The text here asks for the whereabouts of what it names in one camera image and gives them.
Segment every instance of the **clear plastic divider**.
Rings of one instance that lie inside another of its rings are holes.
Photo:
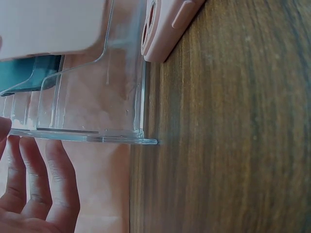
[[[105,40],[64,57],[41,91],[0,97],[12,134],[72,141],[157,144],[144,138],[145,62],[140,54],[144,0],[108,1]]]

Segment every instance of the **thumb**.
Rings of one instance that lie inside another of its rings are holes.
[[[0,117],[0,142],[2,142],[11,130],[12,122],[10,119]]]

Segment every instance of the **transparent plastic shelf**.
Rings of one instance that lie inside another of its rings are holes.
[[[157,144],[144,137],[143,128],[146,63],[140,45],[146,1],[111,0],[105,12],[97,49],[64,56],[62,71],[46,77],[41,91],[1,93],[0,116],[12,120],[10,134]]]

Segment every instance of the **finger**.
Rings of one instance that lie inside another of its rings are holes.
[[[26,167],[19,151],[19,136],[8,138],[8,179],[0,207],[20,213],[26,204]]]
[[[46,156],[53,176],[55,195],[47,221],[60,232],[74,232],[80,201],[73,165],[61,141],[49,141]]]
[[[1,160],[1,158],[2,158],[2,155],[3,155],[3,152],[4,152],[5,146],[6,146],[6,138],[4,138],[4,139],[0,142],[0,160]]]
[[[19,147],[30,184],[30,200],[21,214],[28,218],[45,220],[52,206],[47,167],[33,138],[22,137]]]
[[[0,142],[6,139],[11,130],[12,122],[10,119],[0,117]]]

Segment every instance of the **wooden surface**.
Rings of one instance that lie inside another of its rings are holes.
[[[151,65],[132,233],[311,232],[311,2],[210,0]]]

